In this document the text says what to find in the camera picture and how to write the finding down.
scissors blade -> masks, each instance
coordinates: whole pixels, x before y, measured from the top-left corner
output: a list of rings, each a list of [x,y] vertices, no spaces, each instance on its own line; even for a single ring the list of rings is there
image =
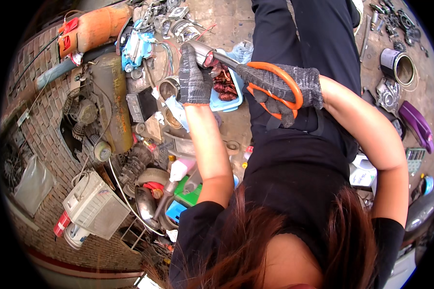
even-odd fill
[[[227,66],[231,70],[235,71],[237,70],[237,65],[241,64],[238,61],[231,59],[230,57],[219,53],[217,51],[213,51],[214,58],[218,59],[223,65]]]

purple plastic part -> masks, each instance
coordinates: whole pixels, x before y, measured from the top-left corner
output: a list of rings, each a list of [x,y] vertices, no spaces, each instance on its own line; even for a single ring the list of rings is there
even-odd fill
[[[411,128],[420,146],[424,147],[428,153],[432,153],[434,151],[432,131],[428,122],[424,119],[421,113],[405,100],[400,106],[399,115]]]

black t-shirt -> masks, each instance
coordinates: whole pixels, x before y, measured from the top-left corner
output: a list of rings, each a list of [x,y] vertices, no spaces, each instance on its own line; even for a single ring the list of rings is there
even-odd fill
[[[349,186],[349,167],[339,149],[328,141],[293,130],[277,130],[259,143],[248,161],[243,185],[251,206],[264,206],[287,216],[282,233],[295,234],[310,248],[321,268],[327,267],[326,231],[336,193]],[[169,279],[175,288],[186,284],[203,257],[219,245],[219,230],[231,213],[233,199],[224,209],[215,202],[199,203],[180,215],[178,246]],[[394,220],[373,219],[378,257],[374,281],[382,288],[397,258],[404,229]]]

black pants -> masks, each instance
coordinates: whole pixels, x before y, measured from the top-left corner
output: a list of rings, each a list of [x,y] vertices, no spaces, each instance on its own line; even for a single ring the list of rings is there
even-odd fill
[[[353,27],[359,24],[359,13],[350,0],[292,0],[296,25],[286,0],[253,0],[255,30],[252,61],[264,61],[304,68],[315,67],[320,74],[336,80],[360,95],[360,61]],[[283,129],[267,131],[271,115],[246,90],[249,103],[251,132],[254,144]],[[321,137],[329,140],[346,156],[354,159],[358,145],[332,116],[322,110],[324,127]],[[301,108],[290,129],[313,132],[318,128],[315,109]]]

white appliance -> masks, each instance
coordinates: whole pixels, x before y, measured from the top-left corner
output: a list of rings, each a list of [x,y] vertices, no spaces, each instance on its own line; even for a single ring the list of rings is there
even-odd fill
[[[130,208],[94,170],[88,171],[63,201],[73,223],[109,240]]]

